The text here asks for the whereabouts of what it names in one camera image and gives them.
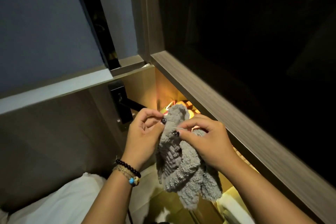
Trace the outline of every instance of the person's right hand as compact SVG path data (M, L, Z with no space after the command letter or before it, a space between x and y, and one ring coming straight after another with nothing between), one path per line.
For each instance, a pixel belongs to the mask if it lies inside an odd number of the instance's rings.
M207 130L208 133L200 137L190 131L178 129L179 137L193 146L207 164L224 172L226 167L229 167L231 162L238 158L225 126L219 121L211 120L201 114L197 114L179 125L180 128L189 130L194 126L199 126Z

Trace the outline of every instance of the black cable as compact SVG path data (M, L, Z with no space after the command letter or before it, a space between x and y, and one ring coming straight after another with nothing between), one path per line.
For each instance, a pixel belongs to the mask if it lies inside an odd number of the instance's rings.
M128 215L129 222L131 224L133 224L133 220L132 220L132 217L131 217L131 213L129 212L129 208L127 209L127 215Z

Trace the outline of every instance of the knit garment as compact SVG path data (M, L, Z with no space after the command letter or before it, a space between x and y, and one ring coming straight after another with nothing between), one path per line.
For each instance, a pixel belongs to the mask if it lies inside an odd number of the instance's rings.
M208 166L196 150L186 141L173 135L183 121L189 119L187 108L173 105L165 116L167 123L156 151L156 168L160 184L168 192L176 192L187 209L196 209L199 194L209 201L222 196L218 172ZM194 134L206 132L194 129Z

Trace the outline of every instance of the glittery black fingernail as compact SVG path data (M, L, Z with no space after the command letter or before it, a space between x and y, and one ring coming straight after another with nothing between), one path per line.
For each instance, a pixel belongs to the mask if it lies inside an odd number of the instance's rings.
M167 122L167 119L166 119L166 118L162 118L161 123L162 123L163 125L165 125L166 122Z
M179 137L180 132L178 132L177 130L175 130L175 131L173 132L173 135L176 136L176 137Z

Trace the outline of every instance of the gray fuzzy fabric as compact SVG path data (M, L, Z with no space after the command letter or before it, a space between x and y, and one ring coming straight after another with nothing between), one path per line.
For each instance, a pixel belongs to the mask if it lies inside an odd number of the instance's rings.
M156 151L159 182L164 190L179 195L184 208L196 209L199 194L206 200L216 201L222 196L218 172L208 166L190 144L173 135L177 126L189 119L187 108L174 105L165 118L167 123ZM206 134L200 129L192 133Z

